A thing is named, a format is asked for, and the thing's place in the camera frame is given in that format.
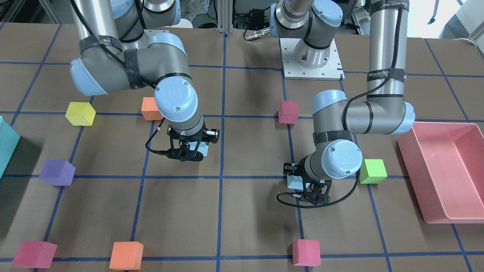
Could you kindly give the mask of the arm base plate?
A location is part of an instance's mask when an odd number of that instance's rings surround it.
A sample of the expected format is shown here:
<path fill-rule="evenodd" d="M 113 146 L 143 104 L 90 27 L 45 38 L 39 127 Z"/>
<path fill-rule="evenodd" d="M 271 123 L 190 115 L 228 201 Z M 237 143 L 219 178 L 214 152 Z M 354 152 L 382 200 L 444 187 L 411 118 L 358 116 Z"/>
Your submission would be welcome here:
<path fill-rule="evenodd" d="M 310 48 L 302 39 L 280 38 L 285 79 L 340 80 L 344 72 L 332 40 L 326 49 Z"/>

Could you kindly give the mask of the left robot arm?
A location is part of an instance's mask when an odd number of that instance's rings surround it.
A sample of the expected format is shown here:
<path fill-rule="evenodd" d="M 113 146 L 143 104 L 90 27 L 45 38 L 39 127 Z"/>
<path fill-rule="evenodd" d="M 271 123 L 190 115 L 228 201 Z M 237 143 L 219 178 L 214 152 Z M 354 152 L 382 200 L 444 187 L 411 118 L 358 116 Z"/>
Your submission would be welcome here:
<path fill-rule="evenodd" d="M 351 99 L 341 90 L 326 90 L 313 98 L 315 151 L 297 164 L 284 163 L 288 181 L 301 180 L 297 192 L 279 193 L 279 203 L 295 208 L 323 208 L 330 201 L 334 179 L 350 175 L 360 180 L 364 162 L 352 137 L 356 134 L 404 134 L 415 122 L 414 107 L 404 101 L 408 0 L 372 0 L 370 52 L 366 92 Z M 298 64 L 321 68 L 341 23 L 342 10 L 332 0 L 280 0 L 271 5 L 271 36 L 299 38 L 294 55 Z"/>

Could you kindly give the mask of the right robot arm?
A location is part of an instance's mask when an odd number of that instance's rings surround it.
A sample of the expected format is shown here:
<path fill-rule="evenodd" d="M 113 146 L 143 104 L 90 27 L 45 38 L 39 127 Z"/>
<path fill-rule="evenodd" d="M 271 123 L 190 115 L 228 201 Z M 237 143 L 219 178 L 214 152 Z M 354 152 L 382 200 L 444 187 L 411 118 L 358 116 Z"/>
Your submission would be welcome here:
<path fill-rule="evenodd" d="M 207 129 L 180 38 L 149 28 L 180 22 L 178 0 L 72 0 L 81 57 L 70 64 L 84 95 L 143 87 L 154 89 L 168 121 L 171 147 L 153 153 L 180 161 L 202 161 L 218 129 Z"/>

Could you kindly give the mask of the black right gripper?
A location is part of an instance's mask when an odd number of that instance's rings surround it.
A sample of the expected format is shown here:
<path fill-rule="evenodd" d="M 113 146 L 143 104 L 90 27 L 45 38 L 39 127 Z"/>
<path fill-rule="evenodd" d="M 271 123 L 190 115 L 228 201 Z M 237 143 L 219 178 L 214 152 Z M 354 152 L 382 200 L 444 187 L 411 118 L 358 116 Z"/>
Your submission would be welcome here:
<path fill-rule="evenodd" d="M 171 138 L 171 148 L 168 149 L 167 157 L 180 161 L 199 162 L 204 156 L 198 152 L 198 146 L 201 141 L 216 144 L 219 139 L 219 129 L 208 130 L 205 126 L 197 133 L 187 136 L 177 133 L 171 126 L 168 127 L 167 134 Z"/>

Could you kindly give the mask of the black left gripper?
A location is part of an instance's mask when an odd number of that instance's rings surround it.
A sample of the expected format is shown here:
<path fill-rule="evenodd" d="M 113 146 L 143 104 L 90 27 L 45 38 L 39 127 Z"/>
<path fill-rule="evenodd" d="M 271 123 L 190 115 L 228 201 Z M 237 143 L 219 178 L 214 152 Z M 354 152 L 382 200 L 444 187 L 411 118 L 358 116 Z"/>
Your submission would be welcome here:
<path fill-rule="evenodd" d="M 299 164 L 284 163 L 284 174 L 301 176 L 303 190 L 297 193 L 285 192 L 285 196 L 299 199 L 301 202 L 311 203 L 313 206 L 330 206 L 329 191 L 332 180 L 314 180 L 304 173 L 304 167 Z"/>

